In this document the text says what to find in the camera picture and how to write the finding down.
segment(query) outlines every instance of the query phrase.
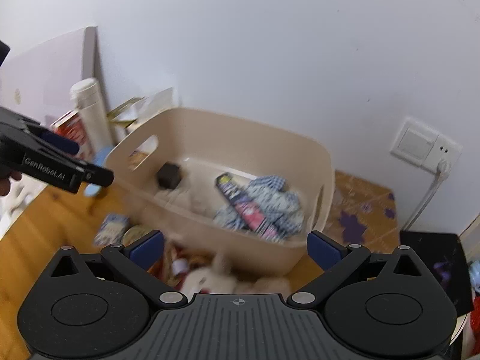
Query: basket handle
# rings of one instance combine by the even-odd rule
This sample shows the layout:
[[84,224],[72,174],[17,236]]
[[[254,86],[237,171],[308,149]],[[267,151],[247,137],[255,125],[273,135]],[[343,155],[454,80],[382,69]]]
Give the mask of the basket handle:
[[[161,114],[162,113],[155,115],[136,128],[135,131],[128,134],[106,158],[105,165],[107,168],[113,169],[115,173],[131,173],[132,171],[128,166],[130,155],[151,136],[156,136],[158,141],[157,128],[155,128],[155,126],[158,126],[160,123],[158,118],[161,117]],[[157,145],[155,150],[150,153],[147,158],[155,153],[158,150],[158,147],[159,145]]]
[[312,230],[322,232],[325,227],[325,223],[330,213],[330,207],[332,206],[333,193],[335,190],[335,170],[332,169],[332,174],[328,177],[320,188],[318,193],[317,202],[313,214]]

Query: gray ribbed plate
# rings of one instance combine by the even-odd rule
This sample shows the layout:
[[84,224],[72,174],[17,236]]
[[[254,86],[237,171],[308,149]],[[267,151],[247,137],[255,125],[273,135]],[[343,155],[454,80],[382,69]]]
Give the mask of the gray ribbed plate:
[[366,358],[333,340],[315,312],[291,309],[279,295],[197,295],[187,307],[159,312],[138,341],[104,359]]

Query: white bottle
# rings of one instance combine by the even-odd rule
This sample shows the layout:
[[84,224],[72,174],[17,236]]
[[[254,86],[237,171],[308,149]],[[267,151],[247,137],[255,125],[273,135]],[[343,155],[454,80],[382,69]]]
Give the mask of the white bottle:
[[79,81],[70,88],[70,98],[79,110],[95,154],[106,146],[113,146],[98,80],[90,78]]

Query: finger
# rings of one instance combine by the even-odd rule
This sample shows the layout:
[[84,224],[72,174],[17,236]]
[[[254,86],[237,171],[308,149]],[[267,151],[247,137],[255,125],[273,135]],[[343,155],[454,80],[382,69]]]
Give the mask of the finger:
[[11,173],[10,173],[10,177],[14,180],[17,180],[17,181],[20,181],[22,179],[22,173],[16,171],[16,170],[13,170]]
[[10,180],[8,178],[0,179],[0,196],[7,196],[10,192]]

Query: beige plastic basket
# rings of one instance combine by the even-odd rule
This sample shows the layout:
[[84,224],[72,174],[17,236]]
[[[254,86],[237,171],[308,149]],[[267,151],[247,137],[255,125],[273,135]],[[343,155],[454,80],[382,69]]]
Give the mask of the beige plastic basket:
[[[157,137],[157,148],[131,170],[130,155],[151,136]],[[180,165],[195,198],[207,202],[207,215],[155,197],[155,173],[166,161]],[[134,222],[157,228],[186,247],[224,253],[237,268],[261,275],[284,275],[293,268],[305,253],[308,231],[323,230],[334,191],[330,155],[315,140],[188,108],[165,110],[148,120],[113,149],[106,165],[126,192]],[[264,175],[284,177],[289,190],[299,194],[305,233],[277,244],[218,227],[211,218],[226,200],[215,188],[215,178],[225,171],[239,182]]]

